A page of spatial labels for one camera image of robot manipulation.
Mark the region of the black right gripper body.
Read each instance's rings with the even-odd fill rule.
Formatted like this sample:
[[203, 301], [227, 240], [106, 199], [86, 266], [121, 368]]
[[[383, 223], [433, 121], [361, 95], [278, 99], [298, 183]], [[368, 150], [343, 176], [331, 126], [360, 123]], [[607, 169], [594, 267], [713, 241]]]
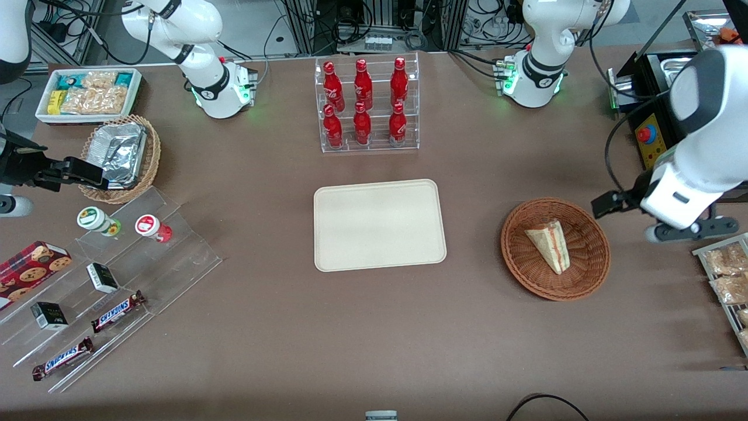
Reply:
[[9, 186], [27, 185], [58, 192], [64, 180], [54, 169], [57, 160], [44, 154], [46, 146], [16, 133], [2, 134], [1, 183]]

